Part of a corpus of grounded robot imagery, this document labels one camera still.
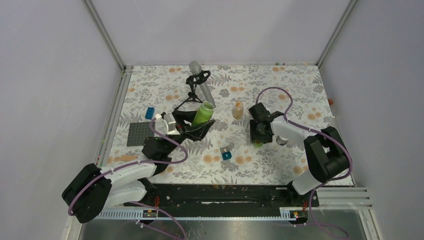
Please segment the white cap pill bottle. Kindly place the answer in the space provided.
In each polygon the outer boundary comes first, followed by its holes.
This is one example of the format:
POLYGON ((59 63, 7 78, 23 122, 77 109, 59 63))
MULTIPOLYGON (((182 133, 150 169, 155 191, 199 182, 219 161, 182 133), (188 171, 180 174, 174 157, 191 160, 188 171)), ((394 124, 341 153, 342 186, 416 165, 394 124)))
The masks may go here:
POLYGON ((276 143, 280 146, 285 146, 289 141, 287 138, 284 138, 281 136, 277 136, 275 140, 276 140, 276 143))

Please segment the green pill bottle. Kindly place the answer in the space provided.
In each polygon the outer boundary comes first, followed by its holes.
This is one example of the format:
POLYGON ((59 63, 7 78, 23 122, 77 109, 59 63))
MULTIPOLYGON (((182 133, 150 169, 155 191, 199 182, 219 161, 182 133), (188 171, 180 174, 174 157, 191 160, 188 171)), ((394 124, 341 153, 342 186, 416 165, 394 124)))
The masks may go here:
POLYGON ((214 113, 214 109, 214 105, 210 102, 203 102, 198 108, 191 125, 198 126, 200 124, 208 122, 214 113))

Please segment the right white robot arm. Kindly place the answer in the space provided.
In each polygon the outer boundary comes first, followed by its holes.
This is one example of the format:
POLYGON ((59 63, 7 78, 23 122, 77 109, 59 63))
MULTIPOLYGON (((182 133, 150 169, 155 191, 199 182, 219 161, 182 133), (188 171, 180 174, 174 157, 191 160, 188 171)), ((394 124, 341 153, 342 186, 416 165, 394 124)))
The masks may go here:
POLYGON ((352 159, 334 127, 320 131, 307 128, 289 120, 282 112, 270 112, 262 103, 248 110, 250 120, 250 142, 256 145, 276 141, 302 145, 308 169, 288 184, 287 201, 293 206, 301 205, 307 193, 327 183, 345 170, 350 170, 352 159))

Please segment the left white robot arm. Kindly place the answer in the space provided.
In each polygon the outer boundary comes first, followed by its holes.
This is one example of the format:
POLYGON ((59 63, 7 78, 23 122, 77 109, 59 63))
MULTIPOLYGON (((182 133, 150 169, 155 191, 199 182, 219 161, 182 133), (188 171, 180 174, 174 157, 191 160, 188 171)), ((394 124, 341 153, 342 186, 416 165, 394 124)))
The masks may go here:
POLYGON ((141 180, 158 175, 169 165, 185 162, 189 153, 182 143, 187 139, 201 141, 216 122, 210 119, 195 124, 196 114, 174 110, 171 114, 155 115, 148 126, 156 136, 144 140, 144 158, 109 167, 97 167, 94 163, 84 166, 61 195, 68 215, 83 224, 108 207, 129 202, 152 204, 155 192, 141 180))

